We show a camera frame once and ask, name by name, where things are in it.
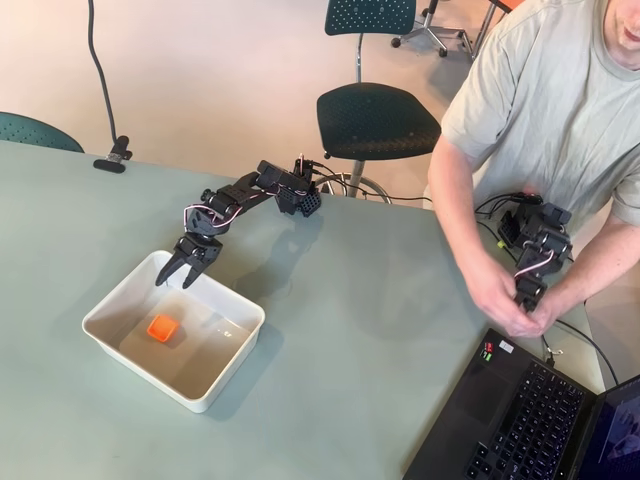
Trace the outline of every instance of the chair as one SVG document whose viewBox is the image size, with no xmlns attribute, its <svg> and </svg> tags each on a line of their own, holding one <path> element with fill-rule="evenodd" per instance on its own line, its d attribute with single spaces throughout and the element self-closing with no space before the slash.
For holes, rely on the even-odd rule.
<svg viewBox="0 0 640 480">
<path fill-rule="evenodd" d="M 471 58 L 473 60 L 475 60 L 480 53 L 482 44 L 484 43 L 487 33 L 489 32 L 489 27 L 491 26 L 493 15 L 496 12 L 496 7 L 502 10 L 502 17 L 500 18 L 500 20 L 502 20 L 507 13 L 511 13 L 513 9 L 519 6 L 523 1 L 524 0 L 489 0 L 489 9 L 487 10 L 487 14 L 482 21 L 482 27 L 480 27 L 476 44 L 471 53 Z"/>
<path fill-rule="evenodd" d="M 415 0 L 372 2 L 329 0 L 325 24 L 327 35 L 357 33 L 356 83 L 325 93 L 318 99 L 317 113 L 325 158 L 354 160 L 351 174 L 324 177 L 345 182 L 345 194 L 355 197 L 362 182 L 384 201 L 388 194 L 377 183 L 363 178 L 364 164 L 431 153 L 440 136 L 440 125 L 410 93 L 387 85 L 362 82 L 362 40 L 365 33 L 401 35 L 411 31 Z M 323 191 L 333 193 L 330 183 Z"/>
<path fill-rule="evenodd" d="M 80 144 L 63 131 L 14 113 L 0 112 L 0 140 L 84 153 Z"/>
<path fill-rule="evenodd" d="M 436 32 L 434 32 L 434 30 L 438 30 L 438 32 L 442 32 L 442 33 L 455 33 L 457 37 L 460 40 L 462 40 L 462 44 L 467 49 L 467 52 L 469 53 L 471 58 L 472 59 L 475 58 L 473 49 L 471 47 L 471 41 L 469 40 L 469 36 L 467 35 L 467 32 L 463 28 L 438 27 L 431 24 L 431 22 L 433 21 L 433 16 L 436 14 L 437 7 L 438 7 L 438 0 L 431 0 L 431 2 L 429 3 L 429 8 L 425 8 L 422 11 L 422 16 L 424 17 L 424 21 L 422 23 L 415 22 L 420 26 L 414 31 L 406 35 L 402 35 L 401 37 L 397 37 L 391 40 L 391 46 L 393 48 L 398 48 L 400 45 L 402 45 L 402 42 L 406 42 L 407 40 L 413 37 L 417 37 L 418 35 L 424 34 L 424 35 L 427 35 L 427 37 L 429 37 L 433 43 L 435 43 L 440 47 L 438 51 L 439 55 L 441 57 L 446 57 L 447 54 L 449 53 L 449 50 L 447 49 L 446 45 L 442 42 L 440 37 L 438 37 Z"/>
</svg>

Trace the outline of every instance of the laptop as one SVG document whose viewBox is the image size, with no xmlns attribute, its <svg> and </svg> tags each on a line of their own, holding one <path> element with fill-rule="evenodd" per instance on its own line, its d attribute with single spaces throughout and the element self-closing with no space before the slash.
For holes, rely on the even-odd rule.
<svg viewBox="0 0 640 480">
<path fill-rule="evenodd" d="M 404 480 L 640 479 L 640 376 L 596 395 L 490 329 Z"/>
</svg>

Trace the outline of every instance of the gray t-shirt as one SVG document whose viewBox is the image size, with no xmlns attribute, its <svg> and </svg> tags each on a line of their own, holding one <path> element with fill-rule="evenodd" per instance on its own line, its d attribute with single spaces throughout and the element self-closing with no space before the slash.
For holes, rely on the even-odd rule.
<svg viewBox="0 0 640 480">
<path fill-rule="evenodd" d="M 640 225 L 640 72 L 606 50 L 606 7 L 527 0 L 493 30 L 442 122 L 474 171 L 489 161 L 476 202 L 532 189 L 575 232 L 613 196 Z"/>
</svg>

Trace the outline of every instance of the man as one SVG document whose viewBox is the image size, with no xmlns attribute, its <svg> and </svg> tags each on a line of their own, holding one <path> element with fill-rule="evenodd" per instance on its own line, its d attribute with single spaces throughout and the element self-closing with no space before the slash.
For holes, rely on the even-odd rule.
<svg viewBox="0 0 640 480">
<path fill-rule="evenodd" d="M 443 119 L 429 183 L 471 297 L 512 336 L 542 335 L 638 262 L 640 0 L 527 0 L 509 14 Z M 602 230 L 530 314 L 473 213 L 525 190 L 571 211 L 570 232 L 613 197 Z"/>
</svg>

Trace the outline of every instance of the robotic arm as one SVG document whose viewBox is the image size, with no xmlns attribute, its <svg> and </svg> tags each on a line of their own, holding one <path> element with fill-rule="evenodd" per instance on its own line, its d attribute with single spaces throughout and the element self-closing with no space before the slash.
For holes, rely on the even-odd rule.
<svg viewBox="0 0 640 480">
<path fill-rule="evenodd" d="M 296 211 L 308 217 L 320 208 L 321 201 L 311 180 L 314 162 L 296 160 L 291 172 L 261 161 L 258 171 L 226 185 L 216 192 L 202 193 L 201 204 L 189 205 L 184 211 L 185 234 L 173 247 L 174 254 L 162 268 L 156 286 L 162 285 L 184 264 L 191 270 L 182 288 L 191 284 L 216 261 L 222 243 L 215 237 L 229 231 L 233 221 L 271 197 L 281 212 L 293 215 Z"/>
<path fill-rule="evenodd" d="M 515 214 L 506 212 L 498 233 L 509 248 L 518 247 L 522 254 L 516 267 L 517 304 L 528 312 L 536 309 L 547 291 L 543 277 L 559 272 L 571 254 L 571 239 L 566 225 L 571 213 L 551 203 L 521 203 Z"/>
</svg>

